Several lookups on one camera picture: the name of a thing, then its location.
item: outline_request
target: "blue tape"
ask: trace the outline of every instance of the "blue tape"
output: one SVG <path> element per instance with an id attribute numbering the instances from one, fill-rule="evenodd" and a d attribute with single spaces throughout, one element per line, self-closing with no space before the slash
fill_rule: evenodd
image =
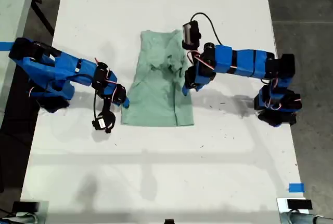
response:
<path id="1" fill-rule="evenodd" d="M 304 184 L 303 183 L 290 183 L 289 184 L 289 193 L 304 193 Z"/>
<path id="2" fill-rule="evenodd" d="M 0 51 L 10 51 L 14 42 L 0 42 Z"/>

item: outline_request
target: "gray floor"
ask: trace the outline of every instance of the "gray floor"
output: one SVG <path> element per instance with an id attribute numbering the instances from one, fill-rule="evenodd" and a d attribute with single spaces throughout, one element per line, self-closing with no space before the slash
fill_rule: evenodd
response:
<path id="1" fill-rule="evenodd" d="M 42 11 L 55 25 L 60 0 L 43 0 Z M 317 214 L 333 217 L 333 0 L 269 0 L 279 54 L 294 53 L 297 73 L 292 89 L 301 93 L 303 110 L 292 127 L 305 196 L 313 200 Z M 33 11 L 24 35 L 51 44 L 52 38 Z M 8 207 L 19 195 L 13 189 L 0 207 Z"/>

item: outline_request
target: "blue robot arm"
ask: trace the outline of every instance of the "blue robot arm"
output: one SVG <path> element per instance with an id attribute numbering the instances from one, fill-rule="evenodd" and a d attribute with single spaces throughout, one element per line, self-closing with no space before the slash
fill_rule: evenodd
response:
<path id="1" fill-rule="evenodd" d="M 189 50 L 193 61 L 185 72 L 184 95 L 192 88 L 199 91 L 214 80 L 217 73 L 269 80 L 254 99 L 254 108 L 260 111 L 259 119 L 274 127 L 281 123 L 296 123 L 296 112 L 302 108 L 301 97 L 288 90 L 295 74 L 294 55 L 284 54 L 275 59 L 271 52 L 232 50 L 231 47 L 213 43 L 206 43 L 203 53 L 199 53 L 201 34 L 198 22 L 191 20 L 183 25 L 183 31 L 183 48 Z"/>
<path id="2" fill-rule="evenodd" d="M 7 46 L 9 57 L 29 76 L 29 97 L 35 97 L 49 112 L 69 105 L 68 100 L 74 95 L 74 86 L 70 82 L 95 89 L 92 123 L 96 130 L 109 133 L 113 128 L 116 117 L 110 112 L 111 103 L 129 107 L 125 88 L 117 83 L 115 74 L 102 62 L 80 59 L 26 38 L 17 38 L 11 45 L 2 43 L 1 46 Z M 98 116 L 95 112 L 97 95 L 104 100 L 103 110 Z"/>

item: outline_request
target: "cloth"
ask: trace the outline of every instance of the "cloth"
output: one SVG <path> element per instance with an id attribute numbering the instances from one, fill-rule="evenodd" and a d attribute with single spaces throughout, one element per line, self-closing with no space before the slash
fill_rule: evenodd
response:
<path id="1" fill-rule="evenodd" d="M 188 68 L 180 30 L 171 33 L 141 32 L 141 51 L 130 107 L 122 108 L 121 123 L 135 126 L 171 127 L 193 125 L 191 96 L 182 87 Z"/>

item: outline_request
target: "white table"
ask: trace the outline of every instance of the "white table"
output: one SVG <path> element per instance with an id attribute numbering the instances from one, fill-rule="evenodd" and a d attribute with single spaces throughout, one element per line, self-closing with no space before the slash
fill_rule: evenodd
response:
<path id="1" fill-rule="evenodd" d="M 0 42 L 13 42 L 23 34 L 31 0 L 0 0 Z M 15 63 L 8 51 L 0 51 L 0 127 L 8 99 Z"/>
<path id="2" fill-rule="evenodd" d="M 53 43 L 97 57 L 129 88 L 140 32 L 181 29 L 197 11 L 225 45 L 275 52 L 267 0 L 61 0 Z M 215 42 L 196 19 L 201 44 Z M 38 117 L 22 199 L 49 201 L 47 223 L 279 223 L 276 198 L 302 197 L 288 193 L 300 178 L 289 125 L 247 106 L 261 86 L 218 74 L 192 93 L 194 126 L 122 126 L 115 109 L 106 135 L 91 125 L 93 89 L 75 84 L 70 108 Z"/>

